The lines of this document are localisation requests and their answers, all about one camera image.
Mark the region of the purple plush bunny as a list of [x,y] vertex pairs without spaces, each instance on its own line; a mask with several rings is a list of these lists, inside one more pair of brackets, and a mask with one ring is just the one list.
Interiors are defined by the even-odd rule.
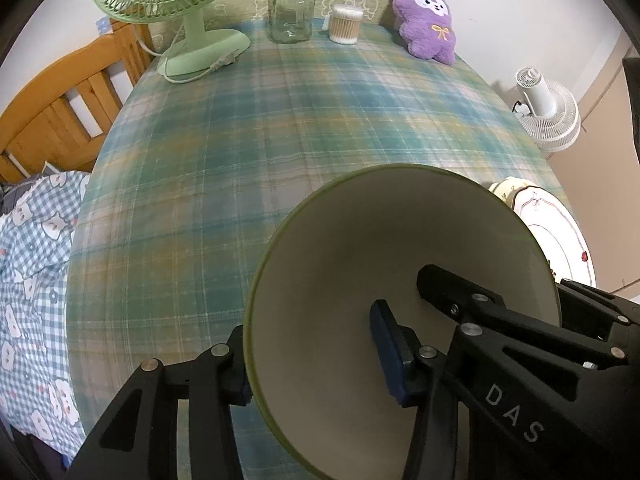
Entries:
[[412,56],[454,64],[457,37],[445,0],[392,0],[392,9],[398,34]]

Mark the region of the red pattern white plate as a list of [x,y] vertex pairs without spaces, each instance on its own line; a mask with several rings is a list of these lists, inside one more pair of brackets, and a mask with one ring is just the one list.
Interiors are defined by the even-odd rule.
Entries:
[[511,209],[536,238],[555,281],[571,280],[597,286],[585,237],[570,211],[555,195],[533,184],[515,194]]

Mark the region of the grey-green bowl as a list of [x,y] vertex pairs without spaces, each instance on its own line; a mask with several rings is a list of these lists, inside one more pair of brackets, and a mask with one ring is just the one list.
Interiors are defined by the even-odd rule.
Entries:
[[300,203],[269,242],[245,309],[244,354],[262,417],[321,479],[397,479],[414,413],[388,392],[369,312],[379,299],[446,350],[454,321],[416,277],[440,266],[549,324],[560,302],[544,253],[481,185],[429,166],[345,174]]

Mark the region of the wooden bed frame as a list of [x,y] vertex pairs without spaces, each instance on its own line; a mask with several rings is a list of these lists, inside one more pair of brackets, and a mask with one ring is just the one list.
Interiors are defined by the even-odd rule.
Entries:
[[136,84],[151,64],[149,27],[111,21],[112,30],[42,70],[1,115],[1,181],[17,183],[46,162],[90,171],[122,109],[107,70],[124,64]]

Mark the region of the glass jar black lid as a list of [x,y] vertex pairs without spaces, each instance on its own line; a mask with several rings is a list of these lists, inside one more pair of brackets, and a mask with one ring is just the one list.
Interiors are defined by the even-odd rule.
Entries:
[[316,0],[268,0],[268,35],[276,44],[308,41]]

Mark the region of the yellow floral plate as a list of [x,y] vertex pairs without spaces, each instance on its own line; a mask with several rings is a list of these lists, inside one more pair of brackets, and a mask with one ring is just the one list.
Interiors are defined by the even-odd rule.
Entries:
[[533,182],[526,179],[506,177],[499,182],[489,185],[488,191],[500,198],[506,206],[512,208],[515,194],[522,188],[528,188],[532,185]]

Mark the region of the white standing fan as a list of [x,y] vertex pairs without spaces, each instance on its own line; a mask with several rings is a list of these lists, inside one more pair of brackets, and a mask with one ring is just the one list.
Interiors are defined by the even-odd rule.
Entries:
[[521,68],[515,82],[520,98],[512,106],[512,113],[537,148],[547,155],[570,148],[582,128],[572,92],[535,67]]

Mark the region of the blue checkered blanket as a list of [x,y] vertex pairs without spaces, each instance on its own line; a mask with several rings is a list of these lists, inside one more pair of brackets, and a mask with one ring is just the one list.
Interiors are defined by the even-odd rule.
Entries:
[[84,443],[66,334],[68,263],[90,176],[40,177],[1,217],[1,416],[56,452]]

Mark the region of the cotton swab container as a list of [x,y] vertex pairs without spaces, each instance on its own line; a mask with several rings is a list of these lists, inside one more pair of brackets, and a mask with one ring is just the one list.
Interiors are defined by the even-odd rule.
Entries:
[[337,3],[329,16],[329,40],[346,46],[356,44],[362,21],[363,10],[359,6]]

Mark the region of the plaid tablecloth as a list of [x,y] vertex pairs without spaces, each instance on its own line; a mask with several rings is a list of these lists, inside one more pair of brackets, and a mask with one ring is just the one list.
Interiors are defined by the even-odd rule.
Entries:
[[481,184],[562,186],[510,108],[462,60],[411,56],[378,25],[250,48],[188,84],[147,70],[92,170],[67,285],[67,348],[91,429],[146,358],[198,356],[242,321],[270,236],[334,178],[389,162]]

